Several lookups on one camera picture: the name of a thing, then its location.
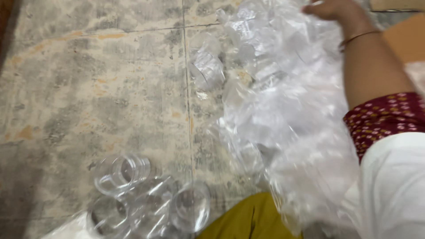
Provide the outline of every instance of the maroon patterned fabric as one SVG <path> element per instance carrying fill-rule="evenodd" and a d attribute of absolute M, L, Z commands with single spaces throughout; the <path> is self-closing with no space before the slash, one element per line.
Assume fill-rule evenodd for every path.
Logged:
<path fill-rule="evenodd" d="M 415 92 L 391 94 L 358 105 L 345 115 L 344 122 L 361 161 L 367 149 L 382 138 L 425 132 L 425 103 Z"/>

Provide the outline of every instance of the cardboard box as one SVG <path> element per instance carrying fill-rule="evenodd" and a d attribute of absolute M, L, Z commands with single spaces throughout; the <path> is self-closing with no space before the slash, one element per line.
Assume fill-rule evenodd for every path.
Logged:
<path fill-rule="evenodd" d="M 424 13 L 390 27 L 383 35 L 403 63 L 425 61 Z"/>
<path fill-rule="evenodd" d="M 370 0 L 372 11 L 425 10 L 425 0 Z"/>

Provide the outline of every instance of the floor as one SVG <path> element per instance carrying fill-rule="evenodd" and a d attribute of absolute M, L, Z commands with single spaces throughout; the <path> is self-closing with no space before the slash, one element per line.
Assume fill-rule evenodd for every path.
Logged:
<path fill-rule="evenodd" d="M 186 70 L 191 39 L 208 31 L 224 46 L 226 77 L 250 79 L 215 18 L 239 3 L 16 0 L 0 75 L 0 238 L 40 238 L 84 209 L 99 195 L 91 169 L 120 151 L 206 181 L 211 220 L 257 192 L 205 133 L 221 90 L 201 100 Z"/>

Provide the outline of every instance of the wrist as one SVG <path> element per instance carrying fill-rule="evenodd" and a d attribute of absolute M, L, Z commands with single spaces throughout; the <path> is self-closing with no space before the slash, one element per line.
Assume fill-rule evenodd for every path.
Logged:
<path fill-rule="evenodd" d="M 359 11 L 351 11 L 348 14 L 341 16 L 338 19 L 338 23 L 343 29 L 345 39 L 352 35 L 361 34 L 363 32 L 376 29 L 370 21 L 369 17 L 365 12 L 363 12 L 362 9 Z"/>

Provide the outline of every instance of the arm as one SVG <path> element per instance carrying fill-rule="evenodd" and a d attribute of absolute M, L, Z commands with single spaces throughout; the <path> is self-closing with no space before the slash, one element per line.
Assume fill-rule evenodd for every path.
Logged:
<path fill-rule="evenodd" d="M 337 20 L 345 39 L 374 29 L 363 9 L 353 0 L 325 0 L 303 11 L 325 20 Z M 345 48 L 344 84 L 350 109 L 371 99 L 414 87 L 381 34 L 366 34 Z"/>

